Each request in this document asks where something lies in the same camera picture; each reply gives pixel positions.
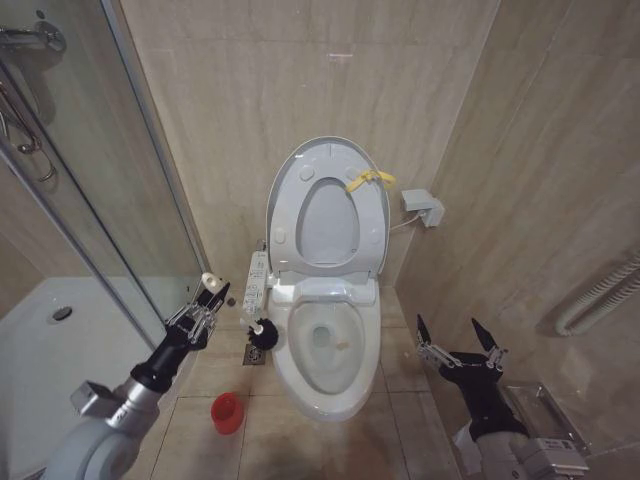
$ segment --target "gray robot arm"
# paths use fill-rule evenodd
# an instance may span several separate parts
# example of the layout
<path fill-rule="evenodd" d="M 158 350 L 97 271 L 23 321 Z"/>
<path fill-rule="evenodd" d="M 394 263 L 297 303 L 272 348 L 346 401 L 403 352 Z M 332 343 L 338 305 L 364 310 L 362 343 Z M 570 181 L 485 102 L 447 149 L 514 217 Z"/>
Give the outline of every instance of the gray robot arm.
<path fill-rule="evenodd" d="M 210 274 L 203 280 L 205 290 L 167 320 L 162 343 L 122 385 L 111 391 L 87 381 L 73 393 L 73 405 L 90 418 L 53 454 L 45 480 L 117 480 L 131 468 L 180 364 L 190 351 L 205 348 L 213 334 L 230 285 Z"/>
<path fill-rule="evenodd" d="M 508 350 L 471 320 L 486 355 L 447 352 L 431 342 L 418 315 L 418 354 L 446 380 L 455 383 L 471 415 L 469 433 L 482 455 L 486 480 L 569 480 L 588 471 L 573 442 L 530 438 L 498 389 Z"/>

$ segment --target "red plastic cup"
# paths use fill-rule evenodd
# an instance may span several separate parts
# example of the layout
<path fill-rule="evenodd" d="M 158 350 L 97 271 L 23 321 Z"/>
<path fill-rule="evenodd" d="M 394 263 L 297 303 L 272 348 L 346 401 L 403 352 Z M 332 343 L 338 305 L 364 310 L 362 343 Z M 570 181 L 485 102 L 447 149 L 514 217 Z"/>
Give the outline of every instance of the red plastic cup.
<path fill-rule="evenodd" d="M 221 435 L 231 435 L 238 430 L 243 418 L 244 407 L 233 393 L 223 393 L 211 404 L 211 419 Z"/>

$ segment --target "bidet control panel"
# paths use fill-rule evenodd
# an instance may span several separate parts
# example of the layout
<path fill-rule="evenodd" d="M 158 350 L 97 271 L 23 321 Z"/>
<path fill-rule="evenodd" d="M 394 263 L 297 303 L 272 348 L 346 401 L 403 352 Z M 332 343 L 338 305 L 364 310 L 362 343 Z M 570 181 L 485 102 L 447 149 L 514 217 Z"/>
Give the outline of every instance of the bidet control panel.
<path fill-rule="evenodd" d="M 251 265 L 247 276 L 247 288 L 244 291 L 242 310 L 254 320 L 259 318 L 264 302 L 264 292 L 269 275 L 267 252 L 258 250 L 251 255 Z"/>

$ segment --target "wall outlet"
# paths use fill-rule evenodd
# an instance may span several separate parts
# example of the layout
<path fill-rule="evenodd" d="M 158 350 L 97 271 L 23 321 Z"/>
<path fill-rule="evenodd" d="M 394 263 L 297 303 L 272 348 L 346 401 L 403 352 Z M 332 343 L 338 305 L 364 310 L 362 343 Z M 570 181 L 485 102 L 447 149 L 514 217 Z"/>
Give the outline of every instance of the wall outlet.
<path fill-rule="evenodd" d="M 444 216 L 444 205 L 424 188 L 402 191 L 402 204 L 407 212 L 418 210 L 425 227 L 436 227 Z"/>

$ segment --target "tile floor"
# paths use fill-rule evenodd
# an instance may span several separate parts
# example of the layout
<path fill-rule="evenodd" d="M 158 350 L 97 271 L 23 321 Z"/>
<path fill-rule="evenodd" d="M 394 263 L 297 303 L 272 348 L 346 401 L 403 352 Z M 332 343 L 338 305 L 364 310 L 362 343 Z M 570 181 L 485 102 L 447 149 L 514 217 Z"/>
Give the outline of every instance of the tile floor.
<path fill-rule="evenodd" d="M 246 334 L 239 307 L 223 309 L 177 400 L 145 438 L 127 480 L 429 479 L 460 476 L 412 336 L 392 288 L 381 289 L 382 346 L 373 393 L 343 423 L 318 423 L 295 408 L 271 357 L 242 366 Z M 233 435 L 216 433 L 214 398 L 233 391 L 245 421 Z"/>

